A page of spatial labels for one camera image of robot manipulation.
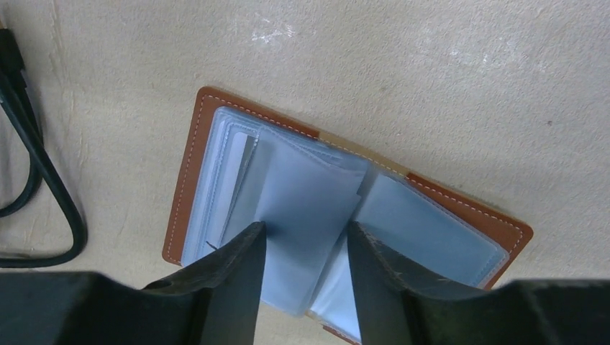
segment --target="stitched border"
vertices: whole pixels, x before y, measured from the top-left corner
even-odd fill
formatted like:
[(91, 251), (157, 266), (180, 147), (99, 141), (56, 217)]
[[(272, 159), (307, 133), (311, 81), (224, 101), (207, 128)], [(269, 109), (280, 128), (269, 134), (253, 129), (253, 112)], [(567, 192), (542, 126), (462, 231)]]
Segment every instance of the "stitched border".
[(513, 228), (515, 228), (515, 229), (516, 229), (516, 230), (519, 232), (519, 239), (517, 239), (517, 241), (515, 242), (515, 245), (514, 245), (514, 246), (513, 246), (513, 248), (512, 248), (512, 249), (509, 251), (509, 255), (510, 255), (510, 254), (511, 254), (511, 253), (512, 253), (512, 252), (513, 252), (513, 251), (514, 251), (514, 250), (515, 250), (515, 249), (516, 249), (518, 246), (519, 246), (519, 243), (521, 243), (521, 240), (523, 239), (523, 230), (521, 230), (521, 229), (520, 229), (518, 226), (516, 226), (516, 225), (514, 225), (514, 224), (512, 224), (512, 223), (510, 223), (510, 222), (508, 222), (508, 221), (505, 221), (505, 220), (503, 220), (503, 219), (499, 219), (499, 218), (498, 218), (498, 217), (496, 217), (496, 216), (492, 216), (491, 214), (489, 214), (489, 213), (487, 213), (487, 212), (484, 212), (484, 211), (482, 211), (482, 210), (479, 210), (478, 208), (473, 207), (473, 206), (471, 206), (471, 205), (469, 205), (469, 204), (467, 204), (467, 203), (464, 203), (464, 202), (462, 202), (462, 201), (459, 201), (459, 200), (457, 200), (456, 198), (452, 198), (452, 197), (450, 197), (450, 196), (448, 196), (448, 195), (445, 195), (443, 192), (441, 192), (441, 191), (439, 191), (439, 190), (436, 190), (436, 189), (434, 189), (434, 188), (431, 188), (431, 187), (430, 187), (430, 186), (428, 186), (428, 185), (424, 185), (424, 184), (422, 184), (422, 183), (420, 183), (420, 182), (418, 182), (418, 181), (415, 181), (415, 180), (413, 180), (412, 178), (409, 178), (409, 177), (405, 176), (404, 174), (401, 174), (401, 173), (399, 173), (398, 171), (396, 171), (396, 170), (392, 169), (391, 167), (389, 167), (389, 166), (387, 166), (387, 165), (384, 165), (384, 164), (382, 164), (382, 163), (380, 163), (380, 162), (378, 162), (378, 161), (374, 160), (373, 158), (367, 157), (367, 156), (362, 155), (362, 154), (360, 154), (360, 153), (358, 153), (358, 152), (354, 152), (354, 151), (352, 151), (352, 150), (350, 150), (350, 149), (348, 149), (348, 148), (346, 148), (346, 147), (341, 147), (341, 146), (339, 146), (339, 145), (333, 144), (332, 142), (329, 142), (329, 141), (327, 141), (327, 140), (320, 139), (320, 138), (314, 138), (314, 137), (313, 137), (313, 136), (311, 136), (310, 134), (307, 134), (307, 133), (305, 133), (305, 132), (303, 132), (303, 131), (299, 131), (298, 129), (296, 129), (296, 128), (292, 127), (292, 126), (289, 126), (289, 125), (287, 125), (287, 124), (283, 124), (283, 123), (281, 123), (281, 122), (279, 122), (279, 121), (276, 121), (276, 120), (270, 119), (269, 117), (264, 116), (264, 115), (262, 115), (262, 114), (259, 114), (259, 113), (257, 113), (256, 111), (252, 111), (252, 110), (250, 110), (250, 109), (246, 109), (244, 106), (240, 106), (240, 105), (235, 104), (235, 103), (233, 103), (233, 102), (231, 102), (231, 101), (224, 100), (224, 99), (222, 99), (222, 98), (220, 98), (220, 97), (218, 97), (218, 96), (212, 96), (212, 95), (204, 94), (204, 95), (201, 97), (201, 103), (200, 103), (200, 105), (199, 105), (199, 112), (198, 112), (198, 114), (197, 114), (197, 122), (195, 123), (195, 130), (194, 130), (194, 132), (193, 132), (193, 137), (191, 138), (191, 148), (190, 148), (190, 150), (188, 151), (188, 157), (186, 158), (186, 166), (185, 166), (185, 168), (184, 168), (184, 176), (182, 177), (182, 185), (180, 186), (180, 193), (178, 194), (178, 203), (176, 204), (176, 212), (174, 213), (174, 217), (173, 217), (173, 225), (172, 225), (172, 230), (171, 230), (171, 233), (170, 233), (170, 240), (169, 240), (169, 243), (168, 243), (168, 250), (166, 251), (166, 252), (167, 252), (168, 259), (169, 259), (171, 262), (175, 263), (175, 264), (178, 264), (178, 265), (179, 265), (179, 264), (180, 264), (180, 261), (179, 261), (179, 260), (177, 260), (177, 259), (174, 259), (173, 257), (171, 257), (170, 250), (171, 250), (171, 246), (172, 246), (172, 243), (173, 243), (173, 235), (174, 235), (174, 232), (176, 231), (176, 222), (178, 221), (178, 212), (180, 211), (180, 205), (181, 205), (181, 203), (182, 203), (182, 194), (183, 194), (183, 192), (184, 192), (184, 185), (186, 184), (186, 176), (188, 175), (188, 169), (189, 169), (189, 168), (190, 168), (190, 166), (191, 166), (191, 156), (193, 155), (193, 148), (194, 148), (194, 146), (195, 146), (195, 139), (197, 138), (197, 131), (199, 130), (199, 120), (201, 119), (201, 113), (202, 113), (202, 112), (203, 112), (203, 110), (204, 110), (204, 100), (205, 100), (205, 98), (206, 98), (206, 97), (207, 97), (207, 98), (214, 98), (214, 99), (216, 99), (216, 100), (218, 100), (218, 101), (221, 101), (221, 102), (222, 102), (222, 103), (224, 103), (224, 104), (228, 104), (228, 105), (230, 105), (230, 106), (231, 106), (231, 107), (233, 107), (233, 108), (236, 108), (236, 109), (239, 109), (239, 110), (245, 111), (245, 112), (246, 112), (246, 113), (248, 113), (248, 114), (252, 114), (252, 115), (254, 115), (254, 116), (256, 116), (256, 117), (259, 117), (259, 118), (261, 118), (261, 119), (264, 119), (264, 120), (266, 120), (266, 121), (269, 121), (269, 122), (271, 122), (272, 124), (277, 124), (277, 125), (279, 125), (279, 126), (282, 126), (282, 127), (284, 127), (284, 128), (287, 128), (287, 129), (289, 129), (289, 130), (291, 130), (291, 131), (293, 131), (293, 132), (296, 132), (296, 133), (299, 133), (299, 134), (305, 135), (305, 136), (307, 136), (307, 137), (309, 137), (309, 138), (312, 138), (312, 139), (318, 139), (318, 140), (319, 140), (319, 141), (321, 141), (321, 142), (325, 142), (325, 143), (330, 144), (330, 145), (332, 145), (332, 146), (334, 146), (334, 147), (337, 147), (337, 148), (339, 148), (339, 149), (341, 149), (341, 150), (344, 150), (344, 151), (347, 151), (347, 152), (352, 153), (352, 154), (354, 154), (354, 155), (357, 155), (358, 157), (362, 157), (362, 158), (364, 158), (364, 159), (366, 159), (366, 160), (369, 160), (369, 161), (371, 161), (371, 162), (373, 162), (373, 163), (375, 163), (375, 164), (377, 164), (377, 165), (380, 165), (381, 167), (386, 168), (387, 170), (392, 171), (393, 173), (398, 174), (399, 176), (401, 176), (401, 177), (403, 177), (403, 178), (406, 178), (407, 180), (409, 180), (409, 181), (411, 181), (411, 182), (413, 182), (413, 183), (416, 183), (417, 185), (422, 186), (423, 188), (426, 188), (426, 189), (428, 189), (428, 190), (431, 190), (431, 191), (433, 191), (433, 192), (436, 192), (436, 193), (440, 194), (441, 196), (444, 196), (444, 197), (446, 197), (446, 198), (448, 198), (448, 199), (450, 199), (450, 200), (452, 200), (452, 201), (454, 201), (454, 202), (456, 202), (456, 203), (459, 203), (459, 204), (462, 204), (462, 205), (464, 205), (464, 206), (467, 206), (467, 207), (471, 208), (473, 211), (477, 211), (477, 212), (479, 212), (479, 213), (483, 214), (484, 216), (487, 216), (487, 217), (489, 217), (489, 218), (496, 219), (497, 221), (500, 221), (500, 222), (502, 222), (502, 223), (508, 224), (509, 226), (511, 226), (511, 227), (513, 227)]

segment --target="open booklet cover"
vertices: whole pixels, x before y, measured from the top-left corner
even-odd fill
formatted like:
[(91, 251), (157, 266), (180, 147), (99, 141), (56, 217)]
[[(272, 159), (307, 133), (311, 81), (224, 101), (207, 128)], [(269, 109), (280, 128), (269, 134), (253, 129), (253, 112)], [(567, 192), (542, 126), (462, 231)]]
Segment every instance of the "open booklet cover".
[[(191, 178), (196, 183), (181, 257), (170, 261), (189, 265), (252, 222), (264, 221), (262, 301), (293, 316), (312, 316), (349, 340), (360, 340), (343, 234), (349, 221), (426, 268), (480, 288), (489, 287), (519, 242), (523, 246), (531, 238), (531, 229), (526, 239), (522, 231), (511, 248), (430, 198), (398, 170), (257, 116), (236, 102), (219, 103), (209, 113), (202, 161)], [(176, 232), (174, 211), (169, 246)]]

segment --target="cable connector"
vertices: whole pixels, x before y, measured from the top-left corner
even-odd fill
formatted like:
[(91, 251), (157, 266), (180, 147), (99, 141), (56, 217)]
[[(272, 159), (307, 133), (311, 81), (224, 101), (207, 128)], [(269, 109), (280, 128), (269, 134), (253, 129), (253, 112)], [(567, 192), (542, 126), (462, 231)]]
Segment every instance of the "cable connector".
[(25, 88), (21, 74), (24, 69), (25, 64), (15, 36), (0, 21), (0, 72), (9, 78), (14, 88)]

